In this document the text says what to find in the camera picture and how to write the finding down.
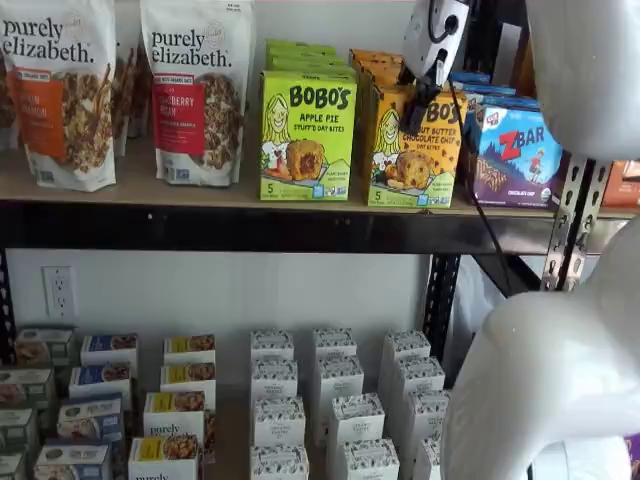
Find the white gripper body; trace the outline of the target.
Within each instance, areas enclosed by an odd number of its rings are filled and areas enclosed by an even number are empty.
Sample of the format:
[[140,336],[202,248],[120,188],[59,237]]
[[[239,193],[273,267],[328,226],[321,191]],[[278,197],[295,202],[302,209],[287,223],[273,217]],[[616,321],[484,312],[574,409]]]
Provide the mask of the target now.
[[402,45],[404,64],[414,76],[450,74],[469,10],[463,1],[415,2]]

